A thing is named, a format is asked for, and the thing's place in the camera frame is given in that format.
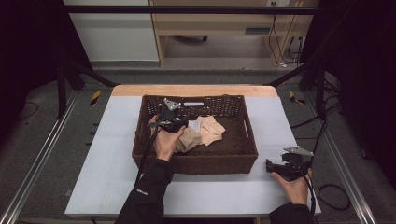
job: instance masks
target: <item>brown wicker basket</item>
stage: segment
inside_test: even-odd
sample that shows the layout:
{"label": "brown wicker basket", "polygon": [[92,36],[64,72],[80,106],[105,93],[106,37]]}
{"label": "brown wicker basket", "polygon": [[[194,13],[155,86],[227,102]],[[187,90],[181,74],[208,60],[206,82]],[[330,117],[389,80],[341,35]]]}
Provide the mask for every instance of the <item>brown wicker basket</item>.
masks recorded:
{"label": "brown wicker basket", "polygon": [[[213,115],[226,130],[222,134],[222,140],[215,141],[207,147],[199,145],[186,153],[175,153],[171,162],[175,165],[177,174],[250,173],[251,167],[258,157],[258,152],[243,95],[205,97],[144,95],[132,151],[132,157],[137,166],[139,166],[150,139],[150,130],[147,124],[157,113],[158,105],[163,104],[163,98],[182,103],[179,115],[189,115],[190,120],[195,120],[198,116]],[[203,105],[186,103],[203,103]],[[152,148],[148,154],[145,168],[154,158],[155,150]]]}

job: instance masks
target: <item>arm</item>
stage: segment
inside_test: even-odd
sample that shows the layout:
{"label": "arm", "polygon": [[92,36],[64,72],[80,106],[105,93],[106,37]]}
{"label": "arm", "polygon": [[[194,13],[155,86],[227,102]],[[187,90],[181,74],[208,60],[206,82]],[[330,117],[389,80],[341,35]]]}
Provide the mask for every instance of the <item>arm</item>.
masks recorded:
{"label": "arm", "polygon": [[116,224],[159,224],[163,223],[163,196],[172,181],[173,169],[169,163],[176,150],[178,138],[184,133],[185,127],[177,133],[159,131],[154,141],[157,153],[146,173],[132,189],[122,207]]}
{"label": "arm", "polygon": [[[311,169],[308,170],[308,173],[309,175],[306,175],[306,179],[312,176]],[[300,177],[288,182],[277,173],[272,173],[272,176],[282,186],[282,189],[285,190],[290,203],[283,204],[270,213],[271,223],[314,224],[314,219],[307,206],[308,186],[305,180]]]}

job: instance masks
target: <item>gray floor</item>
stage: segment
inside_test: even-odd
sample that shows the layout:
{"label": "gray floor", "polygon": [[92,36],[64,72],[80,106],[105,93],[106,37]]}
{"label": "gray floor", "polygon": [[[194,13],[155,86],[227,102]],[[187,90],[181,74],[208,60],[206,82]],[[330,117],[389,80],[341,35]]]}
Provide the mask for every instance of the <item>gray floor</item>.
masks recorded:
{"label": "gray floor", "polygon": [[[172,38],[164,67],[137,67],[134,70],[102,68],[103,70],[97,72],[122,84],[261,85],[275,80],[293,68],[293,63],[288,64],[286,68],[273,67],[259,38],[210,36],[207,42],[201,42],[199,38]],[[66,223],[90,223],[88,217],[75,219],[66,216],[64,209],[69,199],[68,190],[72,190],[76,184],[79,171],[90,149],[89,144],[106,108],[111,88],[89,77],[83,78],[87,85],[84,91],[78,92],[76,105],[19,213],[20,223],[62,223],[61,220],[67,220]],[[296,77],[276,88],[290,126],[315,116],[310,104],[300,105],[290,101],[290,91],[295,93],[297,99],[304,99],[308,103],[314,97],[314,91],[299,91],[299,79],[300,77]],[[92,95],[97,90],[102,90],[102,94],[95,106],[89,106]],[[34,113],[35,105],[27,104],[21,112],[21,118],[34,114],[17,121],[8,140],[1,146],[2,212],[5,212],[11,203],[56,122],[56,83],[52,82],[31,91],[27,102],[37,104],[37,111]],[[332,98],[327,107],[336,103],[336,98]],[[375,161],[361,157],[360,145],[345,118],[338,113],[338,109],[340,108],[329,113],[327,135],[322,136],[318,144],[313,165],[314,186],[320,188],[325,184],[334,184],[343,189],[349,188],[343,177],[346,170],[340,172],[339,165],[332,155],[335,148],[340,152],[347,171],[356,181],[358,193],[361,193],[363,201],[367,203],[368,211],[373,214],[375,223],[396,223],[394,188],[382,175]],[[320,120],[315,120],[293,129],[299,146],[313,150],[315,139],[312,138],[318,136],[320,123]],[[336,206],[347,203],[346,196],[334,188],[324,189],[321,197]],[[319,223],[371,223],[361,220],[359,204],[354,203],[345,211],[334,210],[321,201],[319,205],[322,209],[322,213],[318,215]],[[108,220],[110,223],[113,220],[112,217],[98,219]]]}

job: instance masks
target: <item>black sleeve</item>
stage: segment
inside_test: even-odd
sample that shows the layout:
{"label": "black sleeve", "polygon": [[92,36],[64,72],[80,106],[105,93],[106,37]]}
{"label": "black sleeve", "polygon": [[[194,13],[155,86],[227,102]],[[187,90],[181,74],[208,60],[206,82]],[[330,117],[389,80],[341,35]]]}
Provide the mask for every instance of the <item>black sleeve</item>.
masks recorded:
{"label": "black sleeve", "polygon": [[286,203],[270,213],[272,224],[314,224],[314,218],[308,206]]}
{"label": "black sleeve", "polygon": [[116,224],[163,223],[163,195],[173,174],[169,162],[154,160],[129,194]]}

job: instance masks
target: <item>white table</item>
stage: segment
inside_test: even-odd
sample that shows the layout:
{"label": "white table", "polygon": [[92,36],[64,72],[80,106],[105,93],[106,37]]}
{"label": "white table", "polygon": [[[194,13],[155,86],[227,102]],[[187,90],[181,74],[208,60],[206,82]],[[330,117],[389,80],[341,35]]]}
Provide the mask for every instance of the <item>white table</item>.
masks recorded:
{"label": "white table", "polygon": [[141,95],[244,94],[259,158],[248,175],[175,175],[164,201],[166,217],[265,217],[288,200],[265,171],[265,159],[282,163],[284,147],[296,147],[272,87],[118,86],[107,103],[65,213],[116,216],[137,175],[132,159]]}

